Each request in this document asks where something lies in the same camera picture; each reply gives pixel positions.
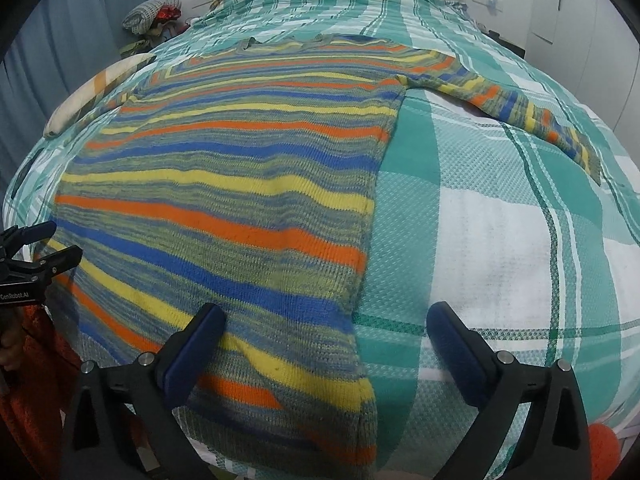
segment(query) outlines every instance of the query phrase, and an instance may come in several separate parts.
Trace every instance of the electrical socket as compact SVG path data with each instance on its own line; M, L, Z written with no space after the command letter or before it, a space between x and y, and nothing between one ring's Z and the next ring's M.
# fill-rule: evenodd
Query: electrical socket
M489 3L489 0L473 0L475 1L476 4L480 4L480 5L484 5L487 6ZM502 12L504 5L502 0L497 0L495 3L495 10L499 10L500 12Z

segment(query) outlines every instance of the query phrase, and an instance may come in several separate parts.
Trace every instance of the blue curtain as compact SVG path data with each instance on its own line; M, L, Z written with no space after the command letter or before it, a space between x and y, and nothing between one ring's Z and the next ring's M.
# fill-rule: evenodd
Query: blue curtain
M126 14L145 0L41 0L0 68L0 198L51 113L120 59Z

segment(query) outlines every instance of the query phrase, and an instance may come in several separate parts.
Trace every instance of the green and white plaid sheet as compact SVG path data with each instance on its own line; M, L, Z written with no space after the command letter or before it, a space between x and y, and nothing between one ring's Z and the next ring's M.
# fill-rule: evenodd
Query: green and white plaid sheet
M492 348L510 350L521 362L571 361L589 421L623 427L640 406L640 171L587 107L482 35L454 5L224 0L156 48L156 63L120 90L149 70L249 36L304 40L331 32L456 56L587 135L603 165L599 187L555 146L446 96L407 92L378 178L370 258L354 318L378 404L379 467L432 477L476 416L424 333L428 306L440 300ZM47 218L66 164L114 113L34 147L26 160L43 151L14 199L15 182L10 185L5 225ZM57 326L83 358L112 364L97 342L74 335L68 319ZM292 478L221 456L204 416L188 408L176 415L201 455L218 467L249 478ZM525 415L518 412L488 478L503 470Z

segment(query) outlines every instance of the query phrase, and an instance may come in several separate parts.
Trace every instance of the human hand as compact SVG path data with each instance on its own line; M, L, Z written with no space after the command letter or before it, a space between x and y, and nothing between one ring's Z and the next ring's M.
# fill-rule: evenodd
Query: human hand
M22 309L5 309L1 319L0 366L9 372L20 368L24 357L25 333L22 329Z

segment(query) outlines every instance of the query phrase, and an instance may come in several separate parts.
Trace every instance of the orange towel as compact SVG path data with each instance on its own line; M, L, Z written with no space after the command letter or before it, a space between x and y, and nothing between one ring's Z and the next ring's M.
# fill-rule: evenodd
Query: orange towel
M24 361L0 416L43 480L58 480L62 420L71 401L80 358L55 331L44 309L24 309Z

